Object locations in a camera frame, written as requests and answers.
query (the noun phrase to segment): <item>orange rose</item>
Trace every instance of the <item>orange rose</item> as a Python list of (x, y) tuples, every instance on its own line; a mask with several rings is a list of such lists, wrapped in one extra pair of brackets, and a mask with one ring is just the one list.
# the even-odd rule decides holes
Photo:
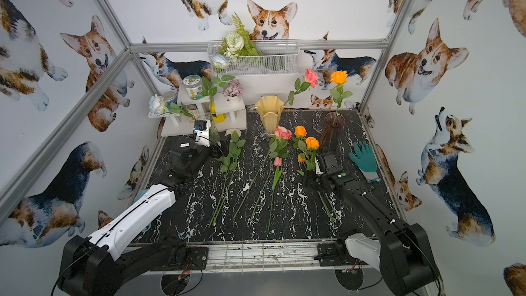
[(347, 82), (347, 71), (336, 71), (330, 75), (330, 81), (335, 84), (341, 85)]
[(305, 143), (307, 144), (307, 148), (311, 150), (318, 150), (318, 148), (320, 147), (320, 143), (318, 142), (318, 140), (312, 136), (307, 137)]
[(294, 129), (294, 134), (298, 137), (307, 136), (307, 130), (303, 126), (298, 126)]

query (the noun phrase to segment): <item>brown glass vase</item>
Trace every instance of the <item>brown glass vase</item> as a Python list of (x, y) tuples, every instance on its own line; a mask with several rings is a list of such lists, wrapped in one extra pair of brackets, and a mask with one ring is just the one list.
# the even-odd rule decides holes
[(320, 135), (318, 153), (336, 151), (341, 129), (345, 125), (345, 117), (339, 112), (329, 112), (325, 115), (325, 128)]

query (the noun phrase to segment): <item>pink tulip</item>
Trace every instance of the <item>pink tulip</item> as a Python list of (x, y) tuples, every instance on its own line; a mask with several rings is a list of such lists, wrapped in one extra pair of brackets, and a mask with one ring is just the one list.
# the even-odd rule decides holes
[(310, 83), (312, 88), (318, 84), (318, 74), (313, 69), (307, 69), (305, 71), (305, 81)]
[(282, 126), (276, 127), (276, 131), (274, 132), (274, 134), (278, 136), (280, 139), (285, 139), (285, 140), (288, 140), (293, 136), (293, 133), (290, 130)]

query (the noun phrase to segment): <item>wire basket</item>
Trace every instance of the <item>wire basket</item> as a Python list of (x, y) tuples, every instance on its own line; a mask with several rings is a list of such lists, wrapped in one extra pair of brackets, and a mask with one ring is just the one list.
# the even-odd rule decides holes
[[(215, 73), (232, 73), (236, 76), (295, 75), (298, 73), (298, 40), (254, 41), (263, 56), (239, 56), (236, 64), (227, 70), (213, 68)], [(221, 41), (208, 43), (207, 54), (211, 59), (221, 47)]]

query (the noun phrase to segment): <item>gardening glove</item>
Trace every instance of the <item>gardening glove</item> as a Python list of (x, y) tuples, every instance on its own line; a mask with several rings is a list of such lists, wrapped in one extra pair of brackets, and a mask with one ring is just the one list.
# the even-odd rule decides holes
[(371, 145), (364, 142), (356, 142), (353, 148), (355, 152), (349, 153), (349, 159), (362, 171), (367, 183), (381, 181), (378, 174), (376, 174), (376, 158)]

